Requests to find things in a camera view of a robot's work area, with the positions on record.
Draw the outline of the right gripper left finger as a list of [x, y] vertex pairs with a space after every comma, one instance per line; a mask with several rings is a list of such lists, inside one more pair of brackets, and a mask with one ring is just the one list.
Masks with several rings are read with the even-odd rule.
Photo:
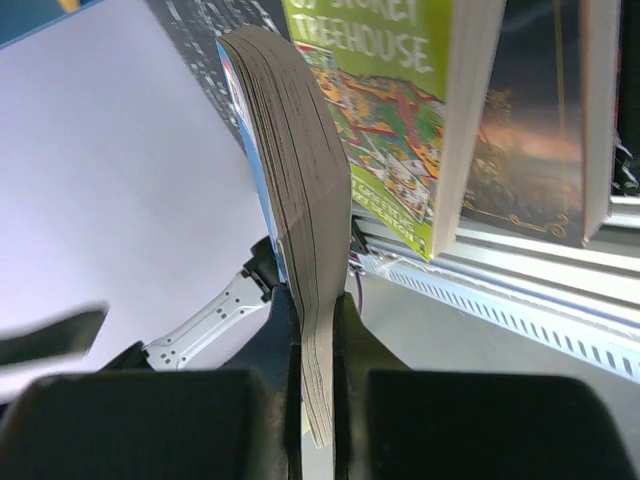
[[5, 479], [298, 479], [300, 335], [289, 290], [214, 370], [32, 383], [1, 422]]

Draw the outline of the green storey treehouse book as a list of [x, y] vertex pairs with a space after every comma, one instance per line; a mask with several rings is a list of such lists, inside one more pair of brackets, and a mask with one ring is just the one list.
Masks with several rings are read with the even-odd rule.
[[502, 1], [287, 1], [354, 200], [424, 260], [455, 238]]

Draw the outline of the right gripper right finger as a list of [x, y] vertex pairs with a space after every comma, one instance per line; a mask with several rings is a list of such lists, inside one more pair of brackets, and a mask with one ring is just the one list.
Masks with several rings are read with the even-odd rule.
[[634, 479], [605, 404], [563, 376], [413, 370], [363, 324], [333, 320], [338, 479]]

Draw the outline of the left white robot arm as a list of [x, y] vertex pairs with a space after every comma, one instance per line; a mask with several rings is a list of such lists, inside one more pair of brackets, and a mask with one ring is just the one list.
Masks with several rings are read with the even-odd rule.
[[[214, 340], [271, 300], [279, 271], [269, 237], [251, 249], [231, 282], [196, 314], [174, 331], [146, 344], [138, 341], [107, 363], [106, 370], [183, 370]], [[1, 365], [86, 353], [108, 313], [106, 305], [92, 305], [58, 317], [39, 329], [1, 340]]]

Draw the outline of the blue back cover book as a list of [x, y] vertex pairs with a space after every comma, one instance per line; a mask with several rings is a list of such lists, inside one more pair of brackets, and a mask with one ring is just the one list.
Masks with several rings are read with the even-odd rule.
[[333, 315], [351, 241], [350, 166], [309, 64], [277, 33], [218, 39], [251, 119], [287, 284], [301, 323], [302, 390], [314, 441], [333, 442]]

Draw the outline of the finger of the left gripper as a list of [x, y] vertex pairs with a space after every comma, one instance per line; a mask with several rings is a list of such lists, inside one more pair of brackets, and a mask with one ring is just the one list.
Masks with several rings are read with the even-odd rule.
[[109, 313], [106, 302], [58, 314], [37, 327], [1, 335], [1, 367], [43, 361], [90, 350]]

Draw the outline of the dark tale two cities book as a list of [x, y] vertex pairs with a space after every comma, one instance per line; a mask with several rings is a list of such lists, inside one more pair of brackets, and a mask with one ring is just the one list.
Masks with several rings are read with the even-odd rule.
[[621, 5], [506, 4], [461, 213], [584, 246], [609, 213]]

